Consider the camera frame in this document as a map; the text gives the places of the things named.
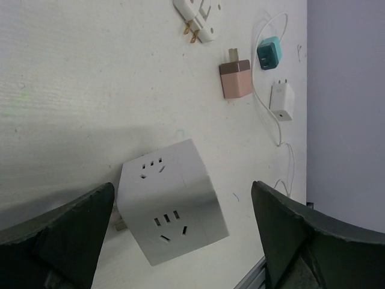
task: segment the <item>power socket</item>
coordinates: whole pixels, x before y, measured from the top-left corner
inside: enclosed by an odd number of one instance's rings
[[[152,266],[229,235],[192,140],[124,163],[117,207]]]
[[[271,89],[270,110],[276,118],[282,121],[293,119],[295,94],[288,80],[274,83]]]
[[[174,6],[186,21],[184,34],[193,32],[190,43],[197,38],[202,43],[218,38],[223,8],[220,0],[173,0]]]

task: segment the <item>white cable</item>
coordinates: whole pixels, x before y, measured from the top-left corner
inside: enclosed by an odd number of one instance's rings
[[[288,197],[291,197],[291,191],[292,191],[292,188],[293,188],[293,182],[294,182],[294,176],[295,176],[295,156],[294,156],[294,151],[293,151],[293,148],[292,146],[285,142],[285,141],[282,141],[282,129],[281,129],[281,125],[279,124],[279,121],[277,119],[277,117],[274,115],[274,113],[264,104],[264,102],[261,100],[261,98],[259,97],[257,91],[256,91],[256,88],[255,88],[255,84],[254,84],[254,79],[255,79],[255,66],[256,66],[256,59],[257,59],[257,47],[258,47],[258,43],[260,41],[260,38],[262,36],[262,33],[263,31],[266,29],[267,26],[270,25],[271,22],[273,22],[274,20],[276,20],[278,17],[280,16],[285,16],[286,17],[286,22],[285,22],[285,27],[283,29],[283,32],[282,32],[282,36],[280,38],[280,41],[282,41],[283,39],[283,36],[285,36],[285,32],[286,32],[286,28],[288,27],[288,22],[289,22],[289,16],[287,13],[279,13],[277,15],[275,15],[273,18],[271,18],[261,29],[261,31],[259,32],[258,36],[257,36],[257,39],[254,43],[254,46],[252,47],[252,50],[251,50],[251,77],[252,77],[252,80],[253,80],[253,92],[254,92],[254,95],[255,97],[257,97],[258,101],[262,104],[262,106],[267,110],[267,112],[269,112],[270,116],[275,120],[277,126],[278,126],[278,132],[279,132],[279,141],[278,143],[276,143],[276,146],[279,148],[281,147],[282,145],[287,145],[289,150],[290,150],[290,153],[292,154],[293,156],[293,176],[292,176],[292,179],[291,179],[291,182],[290,182],[290,187],[288,189],[286,183],[282,180],[282,179],[279,179],[274,188],[277,187],[277,185],[281,182],[283,184],[283,187],[285,188],[285,191],[286,191],[286,195]]]

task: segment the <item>tabletop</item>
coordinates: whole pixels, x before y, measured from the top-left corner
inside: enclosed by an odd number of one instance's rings
[[[218,67],[230,48],[250,59],[261,21],[287,12],[283,58],[258,70],[255,82],[265,102],[274,81],[294,89],[294,119],[282,130],[296,157],[292,198],[305,203],[307,1],[222,0],[222,7],[219,38],[192,45],[171,0],[1,3],[2,225],[103,182],[118,187],[125,161],[191,138],[230,236],[151,267],[128,230],[109,228],[93,288],[233,288],[263,256],[251,184],[274,185],[292,169],[255,97],[223,98]],[[277,19],[264,35],[281,33],[284,23]]]

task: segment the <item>gold prong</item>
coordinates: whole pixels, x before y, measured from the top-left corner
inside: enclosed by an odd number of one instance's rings
[[[197,41],[198,34],[199,34],[199,30],[195,30],[194,34],[192,35],[192,39],[190,43],[195,43],[195,41]]]
[[[193,24],[192,20],[187,22],[185,31],[183,32],[184,35],[188,34],[188,32],[190,31],[191,24]]]

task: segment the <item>pink charger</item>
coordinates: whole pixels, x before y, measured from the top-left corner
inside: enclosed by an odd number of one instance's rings
[[[219,66],[224,98],[241,98],[253,92],[249,60],[238,59],[237,49],[229,49],[230,62]]]

